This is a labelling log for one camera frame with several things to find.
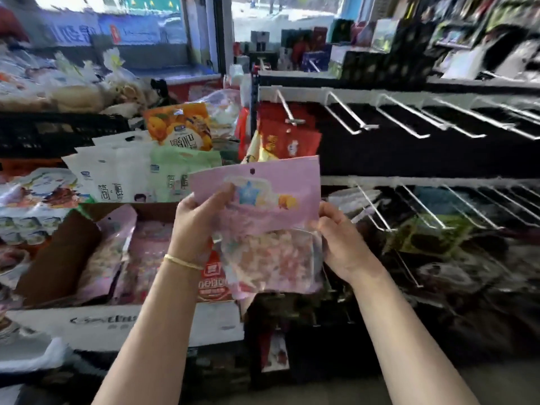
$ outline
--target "pink snack package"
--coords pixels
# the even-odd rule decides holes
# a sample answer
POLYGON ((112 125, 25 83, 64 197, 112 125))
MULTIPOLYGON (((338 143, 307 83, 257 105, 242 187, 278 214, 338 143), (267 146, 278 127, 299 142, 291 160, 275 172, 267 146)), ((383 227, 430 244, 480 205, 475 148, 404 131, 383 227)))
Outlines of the pink snack package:
POLYGON ((127 249, 136 222, 137 212, 129 204, 120 206, 98 221, 103 237, 80 275, 76 293, 78 302, 111 292, 115 277, 127 263, 127 249))
POLYGON ((199 204, 226 182, 236 191, 219 215, 218 231, 221 263, 233 297, 317 291, 322 239, 305 227, 319 218, 319 158, 224 166, 190 175, 199 204))
POLYGON ((172 237, 172 223, 137 223, 129 248, 130 261, 118 279, 113 303, 142 304, 150 291, 172 237))

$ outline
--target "black basket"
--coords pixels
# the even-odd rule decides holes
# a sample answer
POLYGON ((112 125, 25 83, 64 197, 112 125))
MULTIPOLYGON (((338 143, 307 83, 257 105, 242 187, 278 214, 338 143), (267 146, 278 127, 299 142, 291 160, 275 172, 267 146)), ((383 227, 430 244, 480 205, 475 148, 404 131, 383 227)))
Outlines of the black basket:
POLYGON ((121 115, 0 112, 0 158, 60 158, 129 130, 121 115))

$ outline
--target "yellow bracelet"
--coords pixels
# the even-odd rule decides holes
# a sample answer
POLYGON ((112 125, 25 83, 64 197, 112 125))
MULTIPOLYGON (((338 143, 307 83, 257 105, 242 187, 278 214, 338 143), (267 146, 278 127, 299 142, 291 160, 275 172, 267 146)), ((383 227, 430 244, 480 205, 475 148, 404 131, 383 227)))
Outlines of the yellow bracelet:
POLYGON ((194 269, 201 270, 201 271, 204 270, 204 267, 201 266, 201 265, 188 263, 187 261, 181 260, 181 259, 176 258, 176 257, 172 257, 170 254, 166 254, 165 258, 167 260, 172 261, 173 263, 176 263, 177 265, 180 265, 180 266, 190 267, 190 268, 194 268, 194 269))

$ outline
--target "floor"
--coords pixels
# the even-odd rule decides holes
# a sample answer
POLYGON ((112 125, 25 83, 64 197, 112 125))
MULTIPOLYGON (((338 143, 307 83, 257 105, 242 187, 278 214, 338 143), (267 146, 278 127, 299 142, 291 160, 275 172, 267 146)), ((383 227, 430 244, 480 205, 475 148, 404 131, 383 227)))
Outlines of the floor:
MULTIPOLYGON (((463 377, 482 405, 538 405, 540 403, 540 361, 467 369, 463 377)), ((219 405, 392 405, 384 381, 353 380, 273 388, 236 395, 219 405)))

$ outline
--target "forearm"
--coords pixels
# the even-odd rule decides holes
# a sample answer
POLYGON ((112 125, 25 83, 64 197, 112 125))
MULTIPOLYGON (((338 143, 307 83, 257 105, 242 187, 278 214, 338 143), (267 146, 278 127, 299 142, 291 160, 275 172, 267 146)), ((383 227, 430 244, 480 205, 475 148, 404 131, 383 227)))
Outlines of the forearm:
POLYGON ((94 405, 176 405, 200 272, 164 261, 94 405))
POLYGON ((377 259, 353 288, 394 405, 478 404, 377 259))

